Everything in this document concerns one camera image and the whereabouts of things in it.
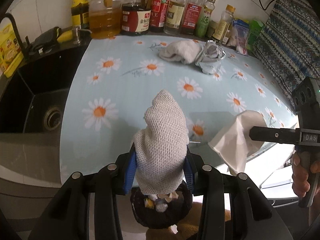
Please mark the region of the person's right forearm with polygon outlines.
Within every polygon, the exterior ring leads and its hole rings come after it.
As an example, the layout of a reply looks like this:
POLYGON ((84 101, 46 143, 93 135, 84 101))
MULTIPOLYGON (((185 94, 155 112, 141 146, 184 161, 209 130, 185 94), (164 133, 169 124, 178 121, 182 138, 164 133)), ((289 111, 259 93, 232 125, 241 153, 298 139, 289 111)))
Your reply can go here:
POLYGON ((320 213, 320 194, 317 193, 313 198, 313 203, 309 207, 309 225, 311 225, 320 213))

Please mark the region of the person's right hand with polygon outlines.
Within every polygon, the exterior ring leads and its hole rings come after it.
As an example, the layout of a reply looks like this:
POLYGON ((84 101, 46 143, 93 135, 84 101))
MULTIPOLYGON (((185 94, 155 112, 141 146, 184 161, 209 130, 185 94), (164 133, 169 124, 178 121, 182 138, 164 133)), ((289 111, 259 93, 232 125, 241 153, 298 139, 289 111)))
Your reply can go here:
POLYGON ((310 191, 310 183, 308 182, 309 172, 300 165, 300 157, 297 153, 293 155, 292 162, 292 189, 299 198, 303 198, 310 191))

